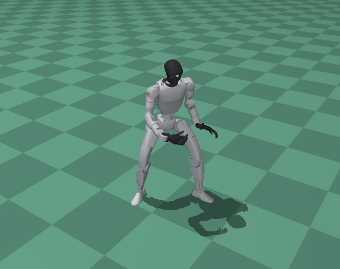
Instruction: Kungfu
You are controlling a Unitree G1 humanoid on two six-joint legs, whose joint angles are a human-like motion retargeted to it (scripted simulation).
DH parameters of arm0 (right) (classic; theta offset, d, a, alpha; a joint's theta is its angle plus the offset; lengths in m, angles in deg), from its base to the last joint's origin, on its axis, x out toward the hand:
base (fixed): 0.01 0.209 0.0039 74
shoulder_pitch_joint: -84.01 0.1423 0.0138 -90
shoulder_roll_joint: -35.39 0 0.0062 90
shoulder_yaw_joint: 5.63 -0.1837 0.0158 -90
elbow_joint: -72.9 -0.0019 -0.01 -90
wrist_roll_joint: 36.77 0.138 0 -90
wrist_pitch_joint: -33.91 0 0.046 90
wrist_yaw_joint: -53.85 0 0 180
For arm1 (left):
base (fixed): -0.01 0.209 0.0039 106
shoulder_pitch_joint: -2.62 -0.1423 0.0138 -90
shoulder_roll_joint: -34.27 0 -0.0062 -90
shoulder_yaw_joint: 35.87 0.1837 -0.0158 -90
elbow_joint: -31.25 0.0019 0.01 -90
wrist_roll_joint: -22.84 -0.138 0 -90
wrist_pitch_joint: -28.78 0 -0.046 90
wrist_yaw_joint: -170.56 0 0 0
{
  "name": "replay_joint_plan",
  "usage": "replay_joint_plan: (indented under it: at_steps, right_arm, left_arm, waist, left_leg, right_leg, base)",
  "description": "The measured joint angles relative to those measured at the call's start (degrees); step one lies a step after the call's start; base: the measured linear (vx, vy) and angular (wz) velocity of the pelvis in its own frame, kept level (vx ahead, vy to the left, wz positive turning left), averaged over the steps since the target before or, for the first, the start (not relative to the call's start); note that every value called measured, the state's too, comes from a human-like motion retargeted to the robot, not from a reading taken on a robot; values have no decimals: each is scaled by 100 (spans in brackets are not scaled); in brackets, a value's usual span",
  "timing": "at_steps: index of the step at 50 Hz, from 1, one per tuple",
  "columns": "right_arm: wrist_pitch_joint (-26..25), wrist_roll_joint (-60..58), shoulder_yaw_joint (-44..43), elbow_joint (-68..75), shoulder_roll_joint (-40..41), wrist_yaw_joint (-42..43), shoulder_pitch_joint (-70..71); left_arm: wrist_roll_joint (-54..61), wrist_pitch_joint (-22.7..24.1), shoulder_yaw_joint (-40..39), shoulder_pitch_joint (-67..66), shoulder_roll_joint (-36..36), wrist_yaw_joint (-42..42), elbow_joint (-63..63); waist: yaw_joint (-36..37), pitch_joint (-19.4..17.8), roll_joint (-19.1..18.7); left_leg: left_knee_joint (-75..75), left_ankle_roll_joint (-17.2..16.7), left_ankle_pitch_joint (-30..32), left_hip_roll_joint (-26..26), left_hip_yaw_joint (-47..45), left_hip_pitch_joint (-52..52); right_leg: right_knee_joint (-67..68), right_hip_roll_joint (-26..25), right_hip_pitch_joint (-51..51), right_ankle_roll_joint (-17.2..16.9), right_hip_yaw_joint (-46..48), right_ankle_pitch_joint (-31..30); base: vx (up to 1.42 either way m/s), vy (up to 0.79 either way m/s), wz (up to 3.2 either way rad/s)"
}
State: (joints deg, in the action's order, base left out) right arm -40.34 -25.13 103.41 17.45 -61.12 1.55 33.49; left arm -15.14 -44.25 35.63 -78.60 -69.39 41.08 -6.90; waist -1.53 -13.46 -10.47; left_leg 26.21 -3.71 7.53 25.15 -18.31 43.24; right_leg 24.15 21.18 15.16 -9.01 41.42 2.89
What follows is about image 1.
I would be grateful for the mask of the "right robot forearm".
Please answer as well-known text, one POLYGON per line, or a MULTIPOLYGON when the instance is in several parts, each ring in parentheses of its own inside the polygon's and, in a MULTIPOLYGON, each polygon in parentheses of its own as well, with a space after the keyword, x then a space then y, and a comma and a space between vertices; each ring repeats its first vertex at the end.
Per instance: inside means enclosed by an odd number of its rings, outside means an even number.
POLYGON ((163 141, 163 142, 167 141, 168 136, 162 135, 162 133, 164 131, 161 129, 161 127, 159 126, 159 124, 156 121, 152 120, 152 118, 149 114, 145 115, 145 121, 146 121, 146 124, 149 127, 149 129, 151 129, 153 131, 155 136, 157 138, 159 138, 160 141, 163 141))

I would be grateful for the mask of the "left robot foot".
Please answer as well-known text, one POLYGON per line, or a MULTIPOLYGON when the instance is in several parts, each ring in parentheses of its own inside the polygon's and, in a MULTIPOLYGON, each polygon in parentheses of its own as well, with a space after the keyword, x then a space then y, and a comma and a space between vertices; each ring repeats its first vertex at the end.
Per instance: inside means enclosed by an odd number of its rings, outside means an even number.
MULTIPOLYGON (((200 190, 199 190, 200 191, 200 190)), ((197 193, 196 188, 192 190, 192 196, 198 197, 199 199, 201 199, 202 201, 205 202, 209 202, 212 203, 213 202, 213 198, 211 196, 209 196, 206 192, 201 192, 201 193, 197 193)))

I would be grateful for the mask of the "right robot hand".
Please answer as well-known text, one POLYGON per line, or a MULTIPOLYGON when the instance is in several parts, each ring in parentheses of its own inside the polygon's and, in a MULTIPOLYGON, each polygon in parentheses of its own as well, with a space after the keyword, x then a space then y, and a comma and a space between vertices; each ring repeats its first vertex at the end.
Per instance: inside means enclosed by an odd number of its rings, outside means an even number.
POLYGON ((170 141, 170 142, 173 143, 173 144, 184 145, 185 142, 186 142, 187 139, 188 139, 188 134, 185 135, 185 136, 180 136, 180 134, 182 134, 182 133, 184 133, 184 131, 181 131, 181 132, 179 132, 179 133, 177 133, 177 134, 172 134, 172 135, 170 135, 169 133, 163 132, 162 135, 168 136, 168 137, 167 137, 167 141, 165 141, 165 142, 169 142, 169 141, 170 141), (180 140, 181 140, 181 141, 180 141, 180 140))

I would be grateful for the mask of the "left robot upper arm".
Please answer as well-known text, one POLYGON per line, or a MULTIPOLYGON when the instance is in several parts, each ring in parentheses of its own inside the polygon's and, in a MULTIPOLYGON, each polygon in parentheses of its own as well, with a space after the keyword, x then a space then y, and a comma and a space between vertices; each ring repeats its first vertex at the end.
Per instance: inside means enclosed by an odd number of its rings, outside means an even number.
POLYGON ((193 82, 193 80, 190 77, 186 77, 183 78, 185 85, 187 87, 186 92, 185 92, 185 102, 184 102, 184 106, 187 109, 192 108, 193 106, 195 106, 195 102, 192 99, 193 95, 194 95, 194 88, 195 88, 195 84, 193 82))

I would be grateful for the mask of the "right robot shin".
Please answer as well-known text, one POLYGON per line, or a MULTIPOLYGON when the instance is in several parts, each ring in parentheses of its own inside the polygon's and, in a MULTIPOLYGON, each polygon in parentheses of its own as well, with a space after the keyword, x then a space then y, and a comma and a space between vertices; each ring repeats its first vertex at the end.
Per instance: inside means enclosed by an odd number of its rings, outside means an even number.
POLYGON ((142 169, 140 169, 139 167, 137 168, 137 173, 136 173, 136 182, 137 182, 137 193, 141 190, 141 193, 143 192, 143 187, 144 187, 144 183, 146 181, 147 178, 147 174, 148 172, 143 172, 142 169))

